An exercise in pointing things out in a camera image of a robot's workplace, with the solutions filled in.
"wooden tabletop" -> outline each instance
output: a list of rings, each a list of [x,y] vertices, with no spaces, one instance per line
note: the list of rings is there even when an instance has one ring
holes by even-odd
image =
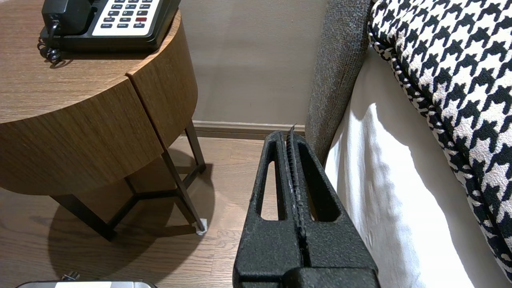
[[[178,11],[151,54],[41,57],[44,0],[0,0],[0,187],[99,188],[159,157],[191,121],[197,84]]]

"black and white pillow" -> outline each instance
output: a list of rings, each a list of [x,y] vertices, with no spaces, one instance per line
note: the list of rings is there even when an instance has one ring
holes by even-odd
[[[512,281],[512,0],[378,0],[374,49],[441,145]]]

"telephone handset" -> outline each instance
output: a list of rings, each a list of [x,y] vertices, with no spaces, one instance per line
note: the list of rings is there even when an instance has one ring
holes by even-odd
[[[45,0],[38,49],[52,63],[60,50],[151,52],[160,46],[180,0]]]

